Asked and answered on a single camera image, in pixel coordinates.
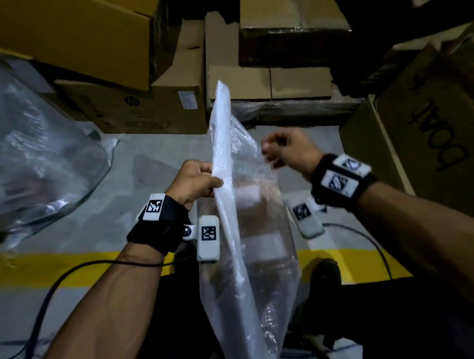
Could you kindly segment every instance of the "concrete floor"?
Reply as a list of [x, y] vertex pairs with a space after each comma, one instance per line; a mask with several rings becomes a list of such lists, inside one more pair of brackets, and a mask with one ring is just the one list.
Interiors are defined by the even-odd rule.
[[[275, 130], [259, 126], [250, 130], [257, 140]], [[342, 153], [343, 148], [335, 126], [305, 129], [315, 143], [325, 152]], [[205, 135], [124, 135], [115, 149], [109, 174], [91, 197], [73, 213], [51, 224], [19, 247], [25, 253], [85, 253], [119, 251], [126, 243], [137, 212], [152, 192], [164, 192], [175, 177], [182, 162], [189, 158], [210, 160], [211, 147]], [[288, 168], [278, 172], [283, 193], [309, 190], [310, 184], [301, 175]], [[323, 222], [337, 222], [364, 230], [357, 220], [345, 210], [330, 209]], [[301, 238], [292, 225], [297, 249], [357, 248], [373, 250], [363, 238], [354, 237], [338, 229], [312, 241]], [[46, 342], [59, 329], [86, 287], [61, 288], [54, 296], [41, 331]], [[20, 346], [5, 345], [8, 341], [25, 340], [46, 294], [45, 288], [0, 289], [0, 359], [17, 352]], [[303, 287], [298, 301], [307, 293]], [[346, 340], [338, 347], [349, 345]], [[41, 354], [46, 350], [38, 349]], [[350, 346], [331, 354], [332, 358], [360, 358], [362, 349]]]

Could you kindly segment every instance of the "black wrist strap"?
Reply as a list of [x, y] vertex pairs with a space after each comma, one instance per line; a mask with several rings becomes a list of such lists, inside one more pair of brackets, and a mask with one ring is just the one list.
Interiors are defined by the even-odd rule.
[[[327, 154], [316, 166], [311, 175], [311, 183], [313, 184], [311, 194], [319, 204], [325, 204], [331, 207], [342, 207], [349, 212], [353, 212], [362, 193], [364, 193], [370, 185], [374, 184], [377, 178], [371, 173], [368, 173], [365, 177], [361, 177], [351, 171], [336, 166], [333, 163], [336, 158], [337, 156], [335, 154]], [[330, 176], [328, 171], [330, 171], [329, 173], [334, 172], [333, 179], [336, 177], [334, 180], [338, 186], [330, 185], [328, 188], [321, 184], [325, 176]], [[352, 195], [348, 197], [342, 194], [342, 192], [344, 186], [347, 186], [348, 181], [354, 183], [351, 179], [357, 181], [358, 184]]]
[[144, 221], [144, 209], [127, 242], [148, 244], [164, 256], [174, 253], [184, 236], [184, 225], [191, 224], [188, 210], [169, 196], [164, 197], [162, 208], [159, 221]]

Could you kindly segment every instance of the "yellow floor tape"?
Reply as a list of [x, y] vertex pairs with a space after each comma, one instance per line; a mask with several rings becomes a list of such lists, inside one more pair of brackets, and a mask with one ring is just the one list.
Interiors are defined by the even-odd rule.
[[[68, 269], [91, 260], [113, 260], [118, 252], [54, 254], [22, 254], [15, 258], [1, 258], [0, 287], [50, 287]], [[411, 274], [393, 257], [384, 253], [394, 278], [408, 277]], [[359, 249], [340, 250], [301, 250], [298, 259], [302, 268], [302, 279], [309, 281], [311, 268], [318, 258], [333, 258], [339, 264], [342, 279], [346, 283], [365, 283], [387, 280], [387, 271], [377, 251]], [[165, 263], [173, 260], [168, 254]], [[71, 274], [62, 287], [90, 287], [107, 269], [108, 264], [84, 267]], [[162, 275], [173, 273], [173, 267], [164, 267]]]

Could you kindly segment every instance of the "person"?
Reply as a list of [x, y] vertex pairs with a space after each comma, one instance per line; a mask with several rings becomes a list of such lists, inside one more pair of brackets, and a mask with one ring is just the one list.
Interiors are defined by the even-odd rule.
[[[402, 193], [372, 175], [354, 177], [360, 186], [351, 198], [334, 196], [321, 179], [336, 156], [323, 153], [299, 129], [281, 129], [262, 139], [262, 154], [272, 168], [289, 166], [311, 181], [318, 201], [354, 213], [413, 274], [342, 286], [337, 266], [321, 261], [311, 277], [310, 297], [296, 310], [294, 328], [352, 339], [363, 346], [364, 358], [473, 356], [473, 218]], [[192, 203], [212, 196], [221, 185], [222, 180], [211, 176], [209, 163], [186, 161], [166, 191], [167, 211], [158, 222], [140, 219], [118, 259], [163, 263], [181, 241], [173, 223], [189, 223]], [[176, 273], [163, 278], [161, 268], [111, 265], [77, 305], [44, 357], [208, 358], [215, 347], [221, 355], [202, 306], [191, 305], [199, 302], [197, 272], [180, 276], [178, 254], [174, 260]], [[168, 288], [166, 295], [171, 297], [157, 296], [173, 276], [181, 279]], [[185, 319], [173, 320], [178, 312], [184, 312]], [[179, 340], [172, 342], [176, 336]]]

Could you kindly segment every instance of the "wristband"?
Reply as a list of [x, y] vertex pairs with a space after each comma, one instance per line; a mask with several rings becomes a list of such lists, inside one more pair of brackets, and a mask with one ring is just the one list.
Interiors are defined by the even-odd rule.
[[162, 255], [175, 252], [191, 224], [188, 210], [164, 193], [152, 194], [127, 235], [127, 242], [148, 244]]
[[311, 194], [319, 204], [352, 212], [362, 193], [377, 181], [371, 170], [346, 154], [326, 154], [311, 175]]

